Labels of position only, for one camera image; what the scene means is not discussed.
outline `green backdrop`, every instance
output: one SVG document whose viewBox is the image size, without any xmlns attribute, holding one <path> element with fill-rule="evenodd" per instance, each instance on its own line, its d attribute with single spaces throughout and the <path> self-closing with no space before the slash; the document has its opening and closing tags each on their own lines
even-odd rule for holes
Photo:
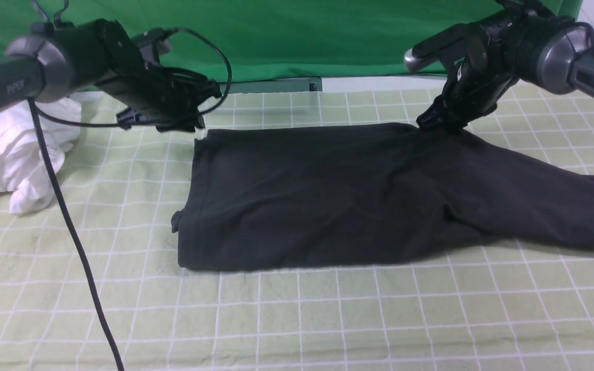
<svg viewBox="0 0 594 371">
<path fill-rule="evenodd" d="M 49 14 L 63 0 L 39 0 Z M 582 0 L 544 0 L 577 16 Z M 403 54 L 455 23 L 501 8 L 493 0 L 72 0 L 65 21 L 118 20 L 130 36 L 185 26 L 209 38 L 233 65 L 235 82 L 286 77 L 405 74 Z M 0 55 L 40 17 L 30 0 L 0 0 Z M 224 81 L 219 57 L 189 35 L 172 38 L 162 63 Z M 441 73 L 436 64 L 424 73 Z"/>
</svg>

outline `folded fabric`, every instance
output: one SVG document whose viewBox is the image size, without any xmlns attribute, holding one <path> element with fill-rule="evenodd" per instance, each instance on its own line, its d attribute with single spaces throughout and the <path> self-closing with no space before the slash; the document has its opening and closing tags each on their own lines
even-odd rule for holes
<svg viewBox="0 0 594 371">
<path fill-rule="evenodd" d="M 594 176 L 466 131 L 212 129 L 191 171 L 172 227 L 195 271 L 407 263 L 487 238 L 594 249 Z"/>
<path fill-rule="evenodd" d="M 63 120 L 80 122 L 82 118 L 81 104 L 68 98 L 56 103 L 39 103 L 38 108 Z M 40 124 L 52 167 L 54 172 L 59 172 L 80 128 L 56 124 L 42 117 Z M 14 215 L 45 209 L 54 198 L 27 102 L 0 113 L 0 192 L 12 192 L 9 213 Z"/>
</svg>

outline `piper logo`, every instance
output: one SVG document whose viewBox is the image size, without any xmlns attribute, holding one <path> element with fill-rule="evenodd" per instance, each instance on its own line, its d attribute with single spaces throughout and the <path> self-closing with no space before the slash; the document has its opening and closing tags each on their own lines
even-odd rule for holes
<svg viewBox="0 0 594 371">
<path fill-rule="evenodd" d="M 8 95 L 15 94 L 22 89 L 24 89 L 24 80 L 17 80 L 14 83 L 6 86 L 6 93 Z"/>
</svg>

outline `black pants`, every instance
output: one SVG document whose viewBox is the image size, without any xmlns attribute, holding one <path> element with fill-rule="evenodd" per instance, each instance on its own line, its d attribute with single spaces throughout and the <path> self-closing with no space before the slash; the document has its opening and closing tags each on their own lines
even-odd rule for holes
<svg viewBox="0 0 594 371">
<path fill-rule="evenodd" d="M 172 219 L 178 262 L 406 263 L 486 238 L 594 249 L 594 176 L 406 124 L 210 130 Z"/>
</svg>

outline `light green mat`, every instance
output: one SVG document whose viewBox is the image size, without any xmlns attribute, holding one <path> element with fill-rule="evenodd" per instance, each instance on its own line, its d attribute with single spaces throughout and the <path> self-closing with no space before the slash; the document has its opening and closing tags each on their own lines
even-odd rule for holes
<svg viewBox="0 0 594 371">
<path fill-rule="evenodd" d="M 434 94 L 237 95 L 207 124 L 413 122 Z M 106 99 L 85 115 L 116 109 Z M 470 129 L 594 174 L 591 98 L 519 85 Z M 182 271 L 169 221 L 195 136 L 89 129 L 61 171 L 127 369 L 594 371 L 594 254 L 506 241 L 403 267 Z M 0 370 L 113 369 L 56 205 L 17 218 L 7 205 L 0 196 Z"/>
</svg>

